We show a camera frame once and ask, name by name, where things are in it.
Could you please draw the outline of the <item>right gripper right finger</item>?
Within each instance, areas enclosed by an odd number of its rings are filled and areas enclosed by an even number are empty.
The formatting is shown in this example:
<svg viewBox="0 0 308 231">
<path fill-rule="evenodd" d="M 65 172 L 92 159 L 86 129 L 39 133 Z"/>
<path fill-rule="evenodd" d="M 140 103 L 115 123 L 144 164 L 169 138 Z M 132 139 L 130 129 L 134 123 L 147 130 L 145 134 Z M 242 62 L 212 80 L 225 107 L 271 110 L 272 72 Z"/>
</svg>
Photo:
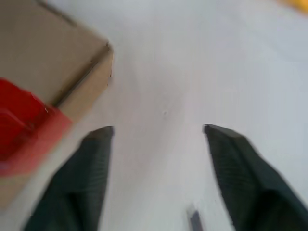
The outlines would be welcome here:
<svg viewBox="0 0 308 231">
<path fill-rule="evenodd" d="M 308 210 L 280 174 L 234 130 L 204 125 L 217 183 L 236 231 L 306 231 Z"/>
</svg>

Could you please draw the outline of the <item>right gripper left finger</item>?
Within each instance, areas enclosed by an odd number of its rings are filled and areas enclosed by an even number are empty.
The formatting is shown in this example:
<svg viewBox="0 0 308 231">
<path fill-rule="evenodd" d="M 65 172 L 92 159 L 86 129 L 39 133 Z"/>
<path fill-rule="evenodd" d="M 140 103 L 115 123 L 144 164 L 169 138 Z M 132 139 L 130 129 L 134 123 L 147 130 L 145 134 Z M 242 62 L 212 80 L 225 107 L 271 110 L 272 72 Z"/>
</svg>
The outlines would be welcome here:
<svg viewBox="0 0 308 231">
<path fill-rule="evenodd" d="M 108 183 L 113 126 L 91 131 L 51 178 L 25 231 L 96 231 Z"/>
</svg>

